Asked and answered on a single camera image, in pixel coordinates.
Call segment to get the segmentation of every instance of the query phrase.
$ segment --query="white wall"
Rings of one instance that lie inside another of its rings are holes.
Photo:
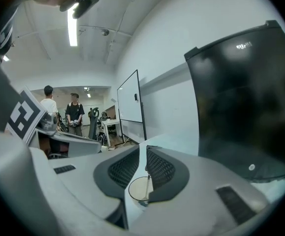
[[[16,90],[27,86],[30,90],[69,86],[111,86],[114,69],[102,62],[72,60],[27,59],[3,62],[2,68]]]
[[[140,83],[146,84],[185,63],[184,54],[192,48],[263,25],[266,20],[277,20],[285,31],[283,20],[268,0],[162,0],[127,45],[108,98],[117,99],[117,88],[136,69]],[[187,69],[143,87],[141,94],[148,138],[186,125],[198,126]]]
[[[114,106],[115,104],[117,104],[117,103],[115,103],[115,102],[113,102],[111,100],[111,98],[110,98],[110,96],[111,96],[110,90],[111,90],[111,88],[107,89],[106,92],[103,95],[103,98],[104,98],[104,110],[106,110],[106,109]]]

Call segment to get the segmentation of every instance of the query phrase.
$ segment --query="dark pants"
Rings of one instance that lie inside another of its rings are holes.
[[[69,126],[69,133],[77,136],[82,136],[81,125],[77,127]]]

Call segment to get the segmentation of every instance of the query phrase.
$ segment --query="fluorescent light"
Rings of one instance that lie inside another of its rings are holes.
[[[72,17],[74,9],[78,6],[78,3],[75,3],[73,7],[68,10],[68,34],[70,46],[78,46],[77,41],[77,20]]]

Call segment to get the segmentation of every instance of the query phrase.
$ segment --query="white table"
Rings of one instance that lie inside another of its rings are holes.
[[[116,133],[117,133],[117,136],[119,136],[119,134],[121,134],[121,131],[120,131],[121,130],[120,129],[121,124],[120,124],[119,120],[117,120],[117,119],[116,120],[110,120],[110,119],[104,120],[104,121],[102,121],[102,124],[104,126],[104,133],[107,137],[108,146],[111,147],[111,142],[109,141],[109,135],[108,135],[107,127],[111,126],[111,125],[116,125]]]

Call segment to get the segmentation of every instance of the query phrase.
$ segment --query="black vent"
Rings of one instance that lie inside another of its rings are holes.
[[[216,192],[239,225],[256,215],[230,186],[219,188]]]
[[[67,171],[72,171],[74,169],[75,167],[73,165],[66,165],[66,166],[54,168],[54,171],[56,172],[56,174],[60,174],[60,173],[64,173]]]
[[[171,181],[175,167],[170,162],[147,150],[147,169],[152,178],[153,190]]]
[[[139,150],[125,156],[108,168],[109,177],[121,188],[126,189],[139,166]]]

